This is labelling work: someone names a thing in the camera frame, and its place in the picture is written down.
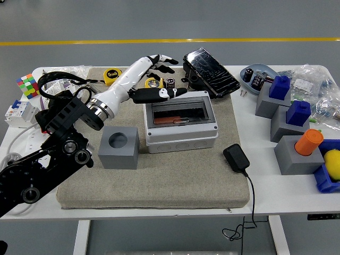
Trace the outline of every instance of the rubik's cube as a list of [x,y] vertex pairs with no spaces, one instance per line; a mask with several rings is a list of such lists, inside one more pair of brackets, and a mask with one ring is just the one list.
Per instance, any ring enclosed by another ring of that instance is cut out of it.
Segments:
[[16,82],[28,99],[40,94],[38,83],[35,81],[32,74],[27,74],[26,76],[17,79]]

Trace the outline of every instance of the gray cube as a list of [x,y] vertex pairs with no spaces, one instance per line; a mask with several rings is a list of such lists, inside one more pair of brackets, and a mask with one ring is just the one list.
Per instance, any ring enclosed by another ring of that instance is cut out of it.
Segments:
[[270,86],[271,83],[265,82],[261,88],[260,94],[257,97],[256,116],[272,118],[280,105],[288,107],[291,105],[291,90],[288,91],[284,100],[279,100],[269,97]]
[[137,169],[138,151],[137,127],[104,127],[98,156],[105,169]]
[[324,163],[319,148],[310,156],[298,154],[294,148],[301,135],[285,135],[274,148],[282,175],[312,174]]
[[303,126],[295,126],[286,123],[286,112],[289,107],[279,106],[270,124],[270,141],[279,142],[284,135],[303,135],[309,129],[307,120]]

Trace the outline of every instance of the gray foam pad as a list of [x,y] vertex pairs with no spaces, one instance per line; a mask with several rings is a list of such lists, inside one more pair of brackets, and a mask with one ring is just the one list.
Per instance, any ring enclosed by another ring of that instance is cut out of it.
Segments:
[[[103,79],[106,68],[92,68],[89,79]],[[173,77],[176,87],[182,83],[183,69]],[[144,77],[138,84],[144,87]],[[99,84],[101,91],[107,89]],[[134,170],[104,169],[97,152],[101,131],[95,131],[78,121],[76,128],[95,148],[93,168],[83,167],[63,182],[57,199],[64,209],[71,208],[240,208],[249,201],[249,188],[242,174],[234,173],[223,156],[223,150],[239,143],[230,96],[212,100],[219,126],[219,137],[209,149],[150,154],[145,142],[142,105],[132,100],[120,104],[116,118],[108,126],[136,126],[140,138],[138,168]]]

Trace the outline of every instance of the lemon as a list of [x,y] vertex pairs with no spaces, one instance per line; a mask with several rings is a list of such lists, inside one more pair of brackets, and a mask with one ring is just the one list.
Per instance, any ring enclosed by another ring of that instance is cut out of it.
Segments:
[[340,150],[330,150],[324,156],[329,176],[334,181],[340,181]]

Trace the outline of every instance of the blue container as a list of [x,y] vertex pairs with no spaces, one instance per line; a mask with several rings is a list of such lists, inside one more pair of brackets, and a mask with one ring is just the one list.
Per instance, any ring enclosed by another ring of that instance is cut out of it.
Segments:
[[[340,150],[340,140],[336,139],[325,139],[319,145],[320,152],[322,156],[326,154],[329,150],[337,149]],[[333,193],[336,191],[340,191],[340,183],[332,182],[327,172],[327,168],[325,164],[322,164],[315,172],[314,172],[315,180],[317,181],[317,188],[321,193]]]

